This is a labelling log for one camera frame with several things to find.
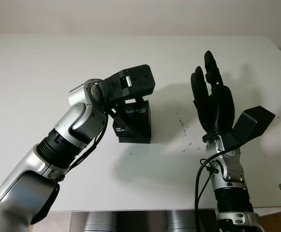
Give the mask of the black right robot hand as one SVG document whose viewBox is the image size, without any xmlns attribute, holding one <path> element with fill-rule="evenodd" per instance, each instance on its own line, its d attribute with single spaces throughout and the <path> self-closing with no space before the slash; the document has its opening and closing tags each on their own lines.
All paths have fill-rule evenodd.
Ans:
<svg viewBox="0 0 281 232">
<path fill-rule="evenodd" d="M 191 75 L 191 86 L 198 118 L 207 137 L 231 131 L 235 106 L 231 90 L 223 84 L 220 70 L 211 51 L 204 54 L 206 73 L 200 66 Z"/>
</svg>

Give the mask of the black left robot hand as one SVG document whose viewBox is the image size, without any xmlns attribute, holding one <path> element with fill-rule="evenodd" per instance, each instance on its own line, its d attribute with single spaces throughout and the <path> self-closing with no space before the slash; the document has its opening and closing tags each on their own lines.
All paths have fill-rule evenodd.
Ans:
<svg viewBox="0 0 281 232">
<path fill-rule="evenodd" d="M 132 103 L 117 102 L 110 116 L 117 137 L 148 137 L 148 101 L 143 97 L 136 98 Z"/>
</svg>

